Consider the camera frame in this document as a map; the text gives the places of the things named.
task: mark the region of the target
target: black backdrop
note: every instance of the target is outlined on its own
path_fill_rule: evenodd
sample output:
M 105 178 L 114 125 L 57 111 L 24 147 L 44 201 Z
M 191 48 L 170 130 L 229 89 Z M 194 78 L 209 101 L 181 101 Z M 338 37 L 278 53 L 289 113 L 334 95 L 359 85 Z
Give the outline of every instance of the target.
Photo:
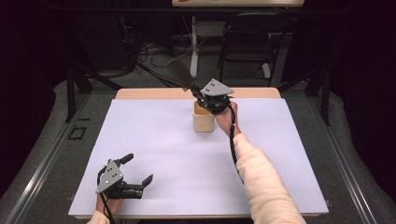
M 303 75 L 332 54 L 331 90 L 344 101 L 354 147 L 396 202 L 396 2 L 305 0 L 304 10 L 315 8 L 354 14 L 350 21 L 300 20 L 282 80 Z M 340 38 L 343 43 L 334 45 Z
M 65 70 L 35 5 L 0 4 L 2 196 L 40 135 L 55 101 L 53 88 L 65 79 Z

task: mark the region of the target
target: white sleeve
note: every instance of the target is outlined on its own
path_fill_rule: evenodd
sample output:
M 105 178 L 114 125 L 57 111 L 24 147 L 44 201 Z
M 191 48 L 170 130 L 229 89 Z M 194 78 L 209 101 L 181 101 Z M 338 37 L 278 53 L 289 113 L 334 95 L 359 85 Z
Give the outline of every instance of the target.
M 264 152 L 240 133 L 233 139 L 236 168 L 244 181 L 255 224 L 305 223 L 297 205 Z
M 110 224 L 110 220 L 103 213 L 95 210 L 87 224 Z

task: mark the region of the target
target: desk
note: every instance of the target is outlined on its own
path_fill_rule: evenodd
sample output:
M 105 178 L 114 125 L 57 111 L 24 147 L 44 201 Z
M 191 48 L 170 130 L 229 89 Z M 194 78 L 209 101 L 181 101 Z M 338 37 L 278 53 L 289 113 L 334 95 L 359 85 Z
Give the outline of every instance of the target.
M 174 7 L 302 7 L 304 0 L 188 0 L 179 2 L 172 0 Z M 197 48 L 197 20 L 192 16 L 192 55 L 190 73 L 193 78 L 197 77 L 198 70 L 198 48 Z M 268 64 L 263 68 L 266 77 L 269 73 Z
M 291 114 L 277 89 L 233 90 L 244 132 L 256 146 L 266 148 L 302 213 L 328 213 Z M 98 171 L 108 159 L 132 152 L 134 159 L 120 168 L 124 181 L 133 184 L 148 175 L 154 177 L 143 199 L 126 200 L 116 217 L 249 217 L 248 200 L 228 138 L 217 126 L 213 133 L 193 131 L 194 101 L 189 91 L 179 88 L 120 90 L 107 112 L 69 215 L 89 218 L 96 200 Z

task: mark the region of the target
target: white paper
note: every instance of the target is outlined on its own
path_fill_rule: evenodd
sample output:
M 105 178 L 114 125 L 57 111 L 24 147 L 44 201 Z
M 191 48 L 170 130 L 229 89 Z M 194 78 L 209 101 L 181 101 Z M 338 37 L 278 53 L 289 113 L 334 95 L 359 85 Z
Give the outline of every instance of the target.
M 233 101 L 238 103 L 242 131 L 265 151 L 300 211 L 328 213 L 286 102 Z M 134 153 L 120 167 L 124 181 L 140 184 L 147 176 L 154 177 L 143 199 L 125 200 L 119 216 L 249 216 L 228 137 L 217 124 L 213 133 L 196 133 L 192 104 L 193 100 L 113 100 L 69 215 L 90 216 L 98 172 L 107 160 Z

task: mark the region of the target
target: human hand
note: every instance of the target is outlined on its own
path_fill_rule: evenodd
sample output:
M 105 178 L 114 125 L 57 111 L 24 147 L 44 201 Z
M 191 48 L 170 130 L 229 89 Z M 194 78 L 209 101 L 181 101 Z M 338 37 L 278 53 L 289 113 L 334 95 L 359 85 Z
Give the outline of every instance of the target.
M 113 216 L 114 214 L 117 213 L 119 208 L 121 207 L 123 203 L 123 199 L 108 199 L 107 200 L 107 206 L 110 209 L 111 215 Z M 96 199 L 96 211 L 103 213 L 104 215 L 108 216 L 107 210 L 105 209 L 105 205 L 103 204 L 103 201 L 98 194 L 97 199 Z
M 237 134 L 241 133 L 238 125 L 237 116 L 238 104 L 231 101 L 231 108 L 235 113 L 235 127 L 233 131 L 233 136 L 236 136 Z M 231 109 L 227 107 L 222 113 L 215 115 L 215 119 L 219 127 L 227 134 L 227 136 L 230 136 L 230 128 L 233 125 Z

